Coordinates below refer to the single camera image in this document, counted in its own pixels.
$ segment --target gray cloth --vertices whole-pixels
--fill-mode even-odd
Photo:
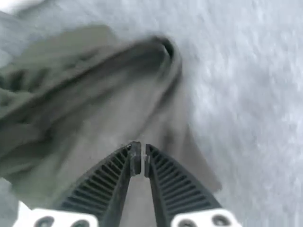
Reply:
[[[29,207],[52,207],[132,140],[167,152],[208,189],[219,189],[189,131],[181,57],[167,38],[125,44],[106,26],[77,29],[32,45],[0,78],[0,176]],[[134,180],[126,210],[150,213],[131,205],[136,197],[152,205],[147,183]]]

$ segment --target white metal plate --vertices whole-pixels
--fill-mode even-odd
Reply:
[[[35,209],[20,216],[13,227],[36,227],[36,223],[45,217],[53,218],[52,227],[71,227],[82,220],[87,221],[89,227],[98,227],[98,220],[93,215],[45,209]]]
[[[242,227],[228,210],[213,209],[178,214],[171,227]]]

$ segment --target gray carpet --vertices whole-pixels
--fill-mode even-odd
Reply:
[[[192,130],[222,182],[216,198],[246,227],[303,223],[301,1],[49,0],[19,20],[0,17],[2,65],[86,24],[172,37],[192,87]]]

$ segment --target gray fabric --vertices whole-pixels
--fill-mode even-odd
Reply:
[[[0,176],[27,206],[51,208],[132,140],[167,152],[206,188],[219,189],[189,131],[181,57],[167,38],[123,44],[106,26],[77,29],[29,47],[0,78],[3,100],[9,96],[0,109]],[[142,190],[148,179],[134,181],[132,192],[152,205]],[[146,212],[133,200],[126,210]]]
[[[216,198],[244,226],[285,227],[303,209],[302,12],[300,0],[49,0],[20,19],[43,36],[102,23],[128,39],[172,37],[190,80],[191,128],[223,185]],[[25,48],[21,34],[0,37],[12,44],[0,61]]]

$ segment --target textured surface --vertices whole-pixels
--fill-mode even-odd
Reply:
[[[20,17],[39,33],[29,40],[91,23],[129,39],[171,36],[192,86],[192,128],[223,185],[216,198],[244,226],[282,227],[303,209],[302,12],[298,0],[50,0]],[[27,44],[0,39],[2,64]]]

